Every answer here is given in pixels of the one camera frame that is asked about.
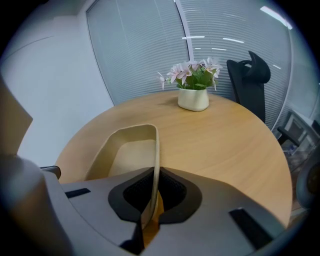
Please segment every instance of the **wooden tabletop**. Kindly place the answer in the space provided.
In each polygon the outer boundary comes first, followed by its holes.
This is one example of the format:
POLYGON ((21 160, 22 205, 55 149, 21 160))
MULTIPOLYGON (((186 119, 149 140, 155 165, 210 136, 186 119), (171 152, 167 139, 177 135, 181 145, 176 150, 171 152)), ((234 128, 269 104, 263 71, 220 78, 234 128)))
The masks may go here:
POLYGON ((108 136, 124 127, 153 124, 160 138, 160 166, 226 182, 289 223, 292 183, 274 135, 241 105, 209 95, 209 107, 193 112, 178 106, 178 91, 132 99, 101 113, 82 127, 56 165, 61 183, 84 180, 108 136))

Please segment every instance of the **chair backrest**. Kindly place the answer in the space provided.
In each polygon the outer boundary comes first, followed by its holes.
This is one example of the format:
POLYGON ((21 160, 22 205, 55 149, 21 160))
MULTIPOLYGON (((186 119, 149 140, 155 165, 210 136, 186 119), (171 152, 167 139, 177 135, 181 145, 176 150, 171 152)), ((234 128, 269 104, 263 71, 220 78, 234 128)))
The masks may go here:
POLYGON ((271 73, 267 63, 249 51, 251 60, 236 62, 227 60, 226 65, 235 94, 236 102, 244 106, 263 122, 266 121, 265 85, 271 73))

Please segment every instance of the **beige plastic tray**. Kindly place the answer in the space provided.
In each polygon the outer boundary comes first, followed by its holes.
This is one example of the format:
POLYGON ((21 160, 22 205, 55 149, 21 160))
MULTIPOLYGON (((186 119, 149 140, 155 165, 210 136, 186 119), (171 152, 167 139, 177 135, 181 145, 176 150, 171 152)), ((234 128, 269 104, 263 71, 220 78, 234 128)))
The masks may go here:
POLYGON ((141 216, 142 228, 148 224, 157 207, 159 148, 158 129, 152 124, 119 129, 102 145, 85 176, 85 180, 95 180, 154 167, 151 200, 141 216))

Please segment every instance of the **white flower pot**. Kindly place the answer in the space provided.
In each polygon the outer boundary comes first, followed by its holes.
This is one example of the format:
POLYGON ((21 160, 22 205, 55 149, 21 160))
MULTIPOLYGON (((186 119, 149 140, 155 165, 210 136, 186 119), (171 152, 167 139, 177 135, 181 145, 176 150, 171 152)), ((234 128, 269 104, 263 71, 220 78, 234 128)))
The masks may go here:
POLYGON ((207 89, 189 90, 179 89, 178 105, 179 107, 191 111, 203 111, 209 106, 209 97, 207 89))

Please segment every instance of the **table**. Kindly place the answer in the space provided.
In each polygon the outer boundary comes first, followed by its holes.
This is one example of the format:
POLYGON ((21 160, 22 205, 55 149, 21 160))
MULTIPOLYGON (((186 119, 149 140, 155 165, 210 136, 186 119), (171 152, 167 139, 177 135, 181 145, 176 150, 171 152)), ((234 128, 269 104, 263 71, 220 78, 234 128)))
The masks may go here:
POLYGON ((123 127, 153 124, 160 166, 226 182, 289 223, 292 183, 277 139, 253 113, 210 94, 202 112, 180 108, 178 91, 135 98, 101 113, 82 127, 56 161, 61 183, 82 181, 108 136, 123 127))

